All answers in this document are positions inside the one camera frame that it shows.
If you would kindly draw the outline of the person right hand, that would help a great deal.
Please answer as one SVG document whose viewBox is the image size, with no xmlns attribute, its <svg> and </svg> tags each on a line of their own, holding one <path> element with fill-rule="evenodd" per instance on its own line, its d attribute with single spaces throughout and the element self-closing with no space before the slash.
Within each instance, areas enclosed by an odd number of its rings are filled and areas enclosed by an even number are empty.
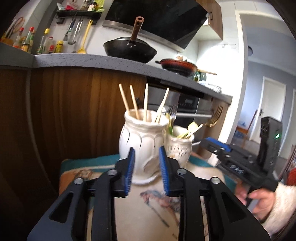
<svg viewBox="0 0 296 241">
<path fill-rule="evenodd" d="M 248 191 L 242 184 L 237 184 L 234 193 L 244 205 L 247 204 L 247 198 L 258 199 L 252 213 L 262 222 L 267 219 L 275 203 L 275 193 L 264 188 L 254 190 L 248 194 Z"/>
</svg>

